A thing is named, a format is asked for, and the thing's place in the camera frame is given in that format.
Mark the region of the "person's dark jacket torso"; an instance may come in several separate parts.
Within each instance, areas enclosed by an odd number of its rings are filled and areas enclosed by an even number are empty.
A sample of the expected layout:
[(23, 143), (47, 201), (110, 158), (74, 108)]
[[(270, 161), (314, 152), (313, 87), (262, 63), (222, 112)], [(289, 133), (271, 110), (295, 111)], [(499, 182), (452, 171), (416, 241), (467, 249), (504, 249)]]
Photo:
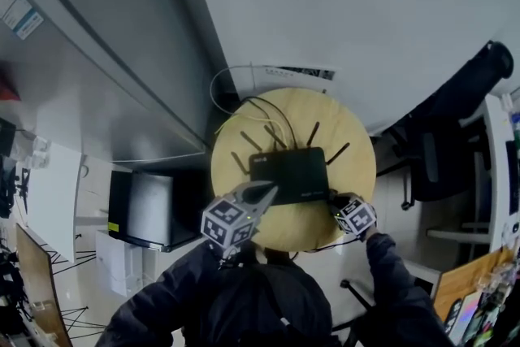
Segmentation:
[(292, 262), (212, 271), (190, 319), (188, 347), (344, 347), (323, 290)]

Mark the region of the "silver refrigerator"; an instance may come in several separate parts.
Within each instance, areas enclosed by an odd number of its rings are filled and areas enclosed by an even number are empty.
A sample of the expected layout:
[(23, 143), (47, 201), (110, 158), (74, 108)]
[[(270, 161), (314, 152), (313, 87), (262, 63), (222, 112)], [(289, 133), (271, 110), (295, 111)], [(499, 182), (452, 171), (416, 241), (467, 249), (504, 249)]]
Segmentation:
[(206, 167), (224, 66), (204, 0), (0, 0), (17, 128), (150, 170)]

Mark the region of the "person's left forearm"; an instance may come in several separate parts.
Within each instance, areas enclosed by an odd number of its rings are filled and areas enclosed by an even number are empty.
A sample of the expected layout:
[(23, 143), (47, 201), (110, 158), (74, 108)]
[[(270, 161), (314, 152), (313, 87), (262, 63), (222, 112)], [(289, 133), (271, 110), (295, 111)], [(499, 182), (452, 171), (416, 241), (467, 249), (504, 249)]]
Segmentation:
[(182, 327), (199, 347), (235, 347), (235, 332), (224, 336), (202, 305), (215, 295), (220, 262), (201, 243), (174, 262), (152, 284), (126, 301), (111, 317), (95, 347), (171, 347)]

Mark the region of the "white power strip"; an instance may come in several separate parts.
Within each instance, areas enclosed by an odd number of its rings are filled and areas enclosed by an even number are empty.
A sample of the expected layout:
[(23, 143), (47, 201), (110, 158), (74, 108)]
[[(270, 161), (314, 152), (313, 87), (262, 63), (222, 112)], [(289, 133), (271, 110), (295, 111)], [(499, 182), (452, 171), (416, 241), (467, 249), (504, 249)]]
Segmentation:
[(25, 167), (29, 170), (47, 168), (50, 162), (51, 141), (42, 137), (35, 137), (32, 142), (32, 151), (25, 159)]

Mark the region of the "white desk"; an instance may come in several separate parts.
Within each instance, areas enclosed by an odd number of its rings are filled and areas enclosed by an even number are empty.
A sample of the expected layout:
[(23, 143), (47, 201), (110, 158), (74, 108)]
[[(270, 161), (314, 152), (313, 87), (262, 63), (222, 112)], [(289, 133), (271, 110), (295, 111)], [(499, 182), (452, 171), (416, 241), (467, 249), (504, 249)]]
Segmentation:
[(474, 212), (450, 228), (430, 228), (427, 236), (462, 244), (487, 245), (491, 252), (510, 248), (520, 236), (518, 161), (509, 114), (501, 100), (487, 95), (475, 113), (461, 122), (481, 128), (484, 147), (474, 154)]

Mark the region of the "round light wooden table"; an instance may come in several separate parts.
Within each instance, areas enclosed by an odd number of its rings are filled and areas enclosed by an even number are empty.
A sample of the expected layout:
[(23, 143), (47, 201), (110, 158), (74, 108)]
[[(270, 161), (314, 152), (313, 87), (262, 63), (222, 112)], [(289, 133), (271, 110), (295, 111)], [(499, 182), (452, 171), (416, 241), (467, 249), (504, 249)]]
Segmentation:
[[(329, 185), (338, 193), (356, 193), (372, 199), (376, 179), (375, 153), (371, 139), (357, 116), (324, 93), (310, 89), (282, 88), (245, 102), (218, 128), (211, 155), (214, 194), (223, 195), (249, 181), (232, 153), (243, 165), (256, 149), (241, 132), (247, 133), (263, 151), (275, 149), (265, 126), (273, 126), (277, 136), (291, 149), (304, 148), (316, 123), (320, 123), (312, 146), (331, 158), (345, 143), (349, 148), (327, 167)], [(258, 225), (253, 242), (284, 252), (317, 249), (344, 236), (326, 202), (303, 202), (270, 207)]]

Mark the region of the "black router with antennas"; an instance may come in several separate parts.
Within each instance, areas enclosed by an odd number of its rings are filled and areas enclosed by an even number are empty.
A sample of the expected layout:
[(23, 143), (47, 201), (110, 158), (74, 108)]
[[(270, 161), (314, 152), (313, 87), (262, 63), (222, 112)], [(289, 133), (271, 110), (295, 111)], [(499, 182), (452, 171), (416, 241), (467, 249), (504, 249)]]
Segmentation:
[(233, 152), (232, 157), (245, 175), (252, 181), (270, 181), (279, 187), (273, 204), (275, 206), (302, 202), (325, 201), (331, 189), (328, 183), (327, 167), (339, 158), (350, 146), (345, 143), (331, 158), (326, 159), (320, 147), (313, 147), (312, 141), (320, 123), (316, 123), (305, 148), (289, 149), (274, 130), (265, 126), (267, 133), (282, 147), (281, 151), (265, 152), (245, 132), (240, 135), (250, 143), (256, 153), (249, 156), (249, 165), (245, 167)]

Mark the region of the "brown wooden desk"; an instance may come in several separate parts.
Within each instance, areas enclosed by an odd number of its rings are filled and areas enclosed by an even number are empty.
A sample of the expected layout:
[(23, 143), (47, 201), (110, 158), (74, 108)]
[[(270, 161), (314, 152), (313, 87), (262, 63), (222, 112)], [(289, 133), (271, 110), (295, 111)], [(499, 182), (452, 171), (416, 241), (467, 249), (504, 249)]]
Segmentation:
[(19, 270), (32, 319), (58, 347), (72, 347), (54, 284), (48, 253), (18, 224), (15, 226)]

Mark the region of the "long white table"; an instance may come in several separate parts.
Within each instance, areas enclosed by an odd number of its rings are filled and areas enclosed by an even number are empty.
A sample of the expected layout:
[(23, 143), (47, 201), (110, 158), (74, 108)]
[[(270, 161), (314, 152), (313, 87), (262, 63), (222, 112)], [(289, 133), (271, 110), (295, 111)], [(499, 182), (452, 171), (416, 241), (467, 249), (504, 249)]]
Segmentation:
[(28, 227), (69, 262), (76, 261), (76, 201), (81, 153), (52, 143), (45, 168), (31, 170)]

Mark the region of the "person's right forearm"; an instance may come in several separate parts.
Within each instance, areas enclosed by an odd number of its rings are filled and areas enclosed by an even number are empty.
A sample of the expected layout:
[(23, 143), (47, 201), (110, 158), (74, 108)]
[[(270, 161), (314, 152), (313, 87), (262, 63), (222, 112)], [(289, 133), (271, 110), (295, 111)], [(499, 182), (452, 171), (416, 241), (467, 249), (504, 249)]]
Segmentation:
[(372, 226), (365, 242), (375, 305), (356, 329), (363, 347), (454, 347), (430, 296), (396, 253), (395, 241)]

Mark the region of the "white box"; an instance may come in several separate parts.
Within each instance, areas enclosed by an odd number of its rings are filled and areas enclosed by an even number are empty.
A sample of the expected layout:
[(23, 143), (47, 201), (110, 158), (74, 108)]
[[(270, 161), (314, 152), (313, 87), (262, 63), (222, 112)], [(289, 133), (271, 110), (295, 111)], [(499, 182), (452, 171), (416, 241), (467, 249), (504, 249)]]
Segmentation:
[(98, 230), (95, 235), (98, 281), (104, 289), (131, 297), (142, 288), (142, 248)]

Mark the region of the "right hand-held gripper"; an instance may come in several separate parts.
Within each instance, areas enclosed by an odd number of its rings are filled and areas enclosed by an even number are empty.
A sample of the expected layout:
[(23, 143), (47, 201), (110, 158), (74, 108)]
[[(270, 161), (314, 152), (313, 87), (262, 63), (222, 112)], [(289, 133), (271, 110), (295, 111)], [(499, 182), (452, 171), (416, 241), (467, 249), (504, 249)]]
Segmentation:
[(331, 214), (345, 234), (355, 236), (364, 236), (377, 222), (374, 207), (356, 193), (335, 194), (331, 198)]

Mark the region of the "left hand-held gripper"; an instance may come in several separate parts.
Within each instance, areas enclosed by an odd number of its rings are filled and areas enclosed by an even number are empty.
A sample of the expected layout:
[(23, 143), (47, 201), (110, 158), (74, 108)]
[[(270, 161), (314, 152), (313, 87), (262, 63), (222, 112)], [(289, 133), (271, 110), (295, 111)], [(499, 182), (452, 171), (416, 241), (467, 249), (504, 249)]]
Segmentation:
[(255, 180), (217, 196), (202, 212), (201, 234), (222, 250), (241, 245), (251, 238), (278, 191), (272, 181)]

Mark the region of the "black office chair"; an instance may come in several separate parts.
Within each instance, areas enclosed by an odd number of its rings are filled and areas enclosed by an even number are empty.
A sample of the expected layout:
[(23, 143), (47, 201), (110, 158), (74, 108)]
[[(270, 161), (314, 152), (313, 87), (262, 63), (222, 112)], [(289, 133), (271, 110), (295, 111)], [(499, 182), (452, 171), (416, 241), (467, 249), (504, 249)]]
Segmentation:
[(402, 210), (415, 202), (435, 202), (466, 191), (475, 175), (474, 154), (484, 152), (482, 122), (465, 127), (484, 98), (514, 71), (514, 58), (499, 41), (489, 41), (428, 99), (387, 130), (400, 159), (378, 173), (385, 176), (407, 167)]

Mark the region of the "flat black box yellow label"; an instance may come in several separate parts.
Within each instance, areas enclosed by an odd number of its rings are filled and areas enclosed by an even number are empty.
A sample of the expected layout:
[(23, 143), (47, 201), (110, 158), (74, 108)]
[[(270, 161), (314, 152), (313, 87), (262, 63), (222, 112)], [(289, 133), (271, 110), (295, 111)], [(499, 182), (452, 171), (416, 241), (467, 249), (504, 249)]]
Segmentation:
[(170, 176), (113, 171), (108, 210), (109, 236), (142, 248), (169, 253), (196, 240), (199, 215), (183, 201)]

